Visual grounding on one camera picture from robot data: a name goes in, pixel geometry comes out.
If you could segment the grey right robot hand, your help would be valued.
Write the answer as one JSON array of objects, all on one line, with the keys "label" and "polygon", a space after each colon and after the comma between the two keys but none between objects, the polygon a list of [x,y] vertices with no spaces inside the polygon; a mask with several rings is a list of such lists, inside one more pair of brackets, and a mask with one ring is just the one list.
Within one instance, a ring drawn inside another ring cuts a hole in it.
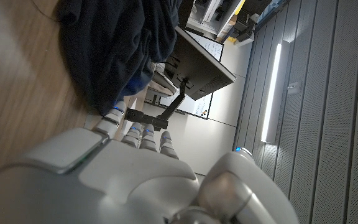
[{"label": "grey right robot hand", "polygon": [[239,148],[199,180],[150,122],[114,135],[119,102],[93,129],[54,136],[0,169],[0,223],[297,223],[281,189]]}]

